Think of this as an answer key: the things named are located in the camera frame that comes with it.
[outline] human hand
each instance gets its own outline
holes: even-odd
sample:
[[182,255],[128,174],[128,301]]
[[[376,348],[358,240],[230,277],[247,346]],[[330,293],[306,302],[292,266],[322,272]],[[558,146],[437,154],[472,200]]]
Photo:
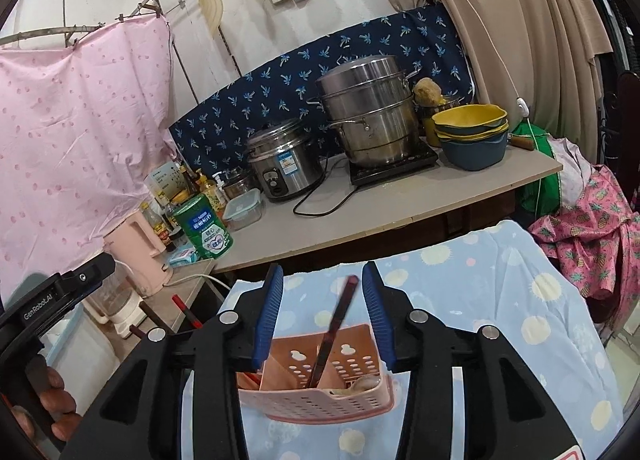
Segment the human hand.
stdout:
[[[53,435],[59,440],[68,442],[71,439],[76,427],[80,423],[81,416],[76,413],[76,401],[69,392],[65,391],[65,381],[53,368],[47,367],[47,377],[50,388],[39,393],[42,407],[51,414],[62,413],[62,417],[51,426]],[[35,428],[31,418],[17,408],[12,408],[15,419],[22,427],[22,430],[31,439],[35,437]]]

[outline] polka dot fabric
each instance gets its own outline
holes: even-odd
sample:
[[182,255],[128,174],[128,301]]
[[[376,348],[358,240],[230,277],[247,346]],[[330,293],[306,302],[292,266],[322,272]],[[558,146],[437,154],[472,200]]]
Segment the polka dot fabric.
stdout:
[[[495,324],[540,379],[582,445],[595,460],[622,425],[616,379],[580,293],[549,263],[532,237],[512,221],[452,241],[376,260],[386,284],[407,292],[415,307],[451,327],[477,331]],[[364,263],[285,278],[276,337],[327,328],[345,276]],[[238,282],[221,310],[261,283]],[[359,290],[345,324],[368,322]],[[354,354],[353,358],[364,361]],[[452,459],[463,459],[462,376],[453,371]],[[388,460],[396,457],[406,404],[407,374],[394,376],[396,407],[383,415],[327,426],[298,426],[242,408],[254,460]],[[182,458],[190,460],[191,392],[183,405]]]
[[0,50],[0,293],[80,265],[148,194],[164,128],[164,18],[117,22],[62,50]]

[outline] kitchen counter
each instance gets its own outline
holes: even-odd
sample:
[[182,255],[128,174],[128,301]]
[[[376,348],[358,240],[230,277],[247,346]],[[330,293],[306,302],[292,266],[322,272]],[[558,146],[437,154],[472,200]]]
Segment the kitchen counter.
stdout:
[[[326,217],[294,215],[292,209],[300,198],[283,203],[266,201],[259,221],[232,233],[233,247],[217,260],[216,273],[397,229],[494,197],[562,169],[562,164],[542,153],[510,146],[501,162],[477,172],[453,167],[441,151],[439,156],[436,167],[367,186]],[[328,168],[334,165],[329,178],[299,211],[328,211],[351,191],[346,157],[332,157]]]
[[[192,274],[209,274],[214,267],[214,263],[212,259],[205,259],[191,265],[180,266],[175,269],[170,283]],[[204,277],[194,277],[176,286],[165,286],[158,293],[146,298],[145,301],[172,330],[177,331],[184,320],[184,314],[180,312],[180,309],[171,301],[172,296],[174,294],[179,295],[185,305],[190,307],[202,289],[205,280],[206,278]],[[146,318],[140,324],[140,329],[143,332],[148,332],[155,326],[151,319]],[[126,339],[122,339],[116,334],[115,328],[111,323],[102,325],[100,328],[111,342],[116,357],[121,361],[124,360],[138,342],[140,342],[140,339],[135,335],[130,335]]]

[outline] pink pineapple print fabric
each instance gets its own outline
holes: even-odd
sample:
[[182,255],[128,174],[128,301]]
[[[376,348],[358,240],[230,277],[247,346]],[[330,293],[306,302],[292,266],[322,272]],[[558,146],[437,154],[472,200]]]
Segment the pink pineapple print fabric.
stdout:
[[[597,166],[575,206],[562,207],[529,227],[545,254],[583,297],[605,299],[620,282],[620,305],[612,321],[620,329],[640,293],[640,215],[632,211],[613,173]],[[616,259],[622,247],[622,276]]]

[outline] pink plastic basket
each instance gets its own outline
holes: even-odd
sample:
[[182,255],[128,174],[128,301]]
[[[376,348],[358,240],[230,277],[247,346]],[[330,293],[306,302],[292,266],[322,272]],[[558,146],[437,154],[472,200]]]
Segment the pink plastic basket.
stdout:
[[[394,406],[393,385],[382,369],[370,326],[340,329],[317,388],[306,390],[322,333],[274,339],[264,363],[260,390],[238,390],[240,402],[273,420],[294,424],[336,424],[386,413]],[[332,395],[358,377],[379,374],[375,388],[357,395]]]

